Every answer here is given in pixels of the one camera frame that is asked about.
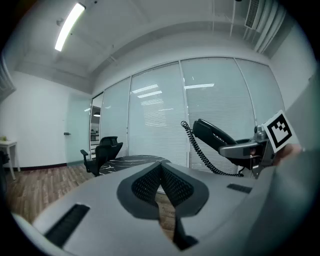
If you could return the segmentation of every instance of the telephone handset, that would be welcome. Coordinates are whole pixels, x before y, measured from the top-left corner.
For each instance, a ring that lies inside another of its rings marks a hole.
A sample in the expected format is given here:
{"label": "telephone handset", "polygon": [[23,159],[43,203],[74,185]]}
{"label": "telephone handset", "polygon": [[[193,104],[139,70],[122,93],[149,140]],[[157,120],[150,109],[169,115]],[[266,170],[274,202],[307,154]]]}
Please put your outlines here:
{"label": "telephone handset", "polygon": [[193,134],[216,151],[222,146],[237,144],[223,130],[202,119],[194,122]]}

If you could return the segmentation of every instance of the wooden floor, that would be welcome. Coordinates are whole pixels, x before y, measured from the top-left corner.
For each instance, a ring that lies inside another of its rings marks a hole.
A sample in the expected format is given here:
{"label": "wooden floor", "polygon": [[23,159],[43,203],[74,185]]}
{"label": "wooden floor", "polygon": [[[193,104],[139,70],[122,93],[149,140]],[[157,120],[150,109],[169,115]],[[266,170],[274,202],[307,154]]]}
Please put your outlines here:
{"label": "wooden floor", "polygon": [[[15,172],[16,180],[7,174],[7,202],[11,211],[32,223],[51,203],[94,176],[83,165]],[[175,209],[167,196],[156,195],[160,225],[172,239],[175,228]]]}

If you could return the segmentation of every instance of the glass door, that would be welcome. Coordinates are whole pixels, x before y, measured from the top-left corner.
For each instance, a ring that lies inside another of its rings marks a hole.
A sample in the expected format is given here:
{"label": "glass door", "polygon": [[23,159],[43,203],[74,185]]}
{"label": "glass door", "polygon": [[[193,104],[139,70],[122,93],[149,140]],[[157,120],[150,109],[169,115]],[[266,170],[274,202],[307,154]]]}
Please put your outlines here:
{"label": "glass door", "polygon": [[84,162],[80,150],[90,153],[90,113],[92,100],[88,97],[70,94],[65,119],[65,159],[68,166]]}

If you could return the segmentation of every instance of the white wall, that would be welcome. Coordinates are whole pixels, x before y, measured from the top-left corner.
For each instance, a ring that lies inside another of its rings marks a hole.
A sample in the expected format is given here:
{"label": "white wall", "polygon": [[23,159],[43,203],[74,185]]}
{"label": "white wall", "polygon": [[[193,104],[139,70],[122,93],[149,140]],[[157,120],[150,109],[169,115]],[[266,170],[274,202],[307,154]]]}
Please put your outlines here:
{"label": "white wall", "polygon": [[287,110],[305,90],[317,67],[310,43],[298,23],[292,27],[270,63]]}
{"label": "white wall", "polygon": [[70,94],[90,94],[21,72],[17,90],[0,104],[0,136],[18,141],[21,167],[66,163],[65,118]]}
{"label": "white wall", "polygon": [[269,64],[267,57],[254,52],[247,42],[229,38],[229,34],[180,33],[142,45],[109,65],[97,77],[92,94],[152,66],[197,57],[235,57]]}

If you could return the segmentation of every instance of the ceiling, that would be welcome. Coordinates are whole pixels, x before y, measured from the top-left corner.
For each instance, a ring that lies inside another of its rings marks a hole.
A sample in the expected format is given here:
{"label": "ceiling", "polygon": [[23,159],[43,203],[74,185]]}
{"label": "ceiling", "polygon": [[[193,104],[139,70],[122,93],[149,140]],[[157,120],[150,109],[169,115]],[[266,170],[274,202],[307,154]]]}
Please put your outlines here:
{"label": "ceiling", "polygon": [[[67,37],[61,52],[55,44],[74,0],[43,0],[30,11],[24,69],[54,69],[75,75],[77,84],[92,83],[92,74],[136,47],[167,35],[214,30],[229,32],[234,0],[80,0],[86,10]],[[245,31],[250,0],[235,2],[233,37]]]}

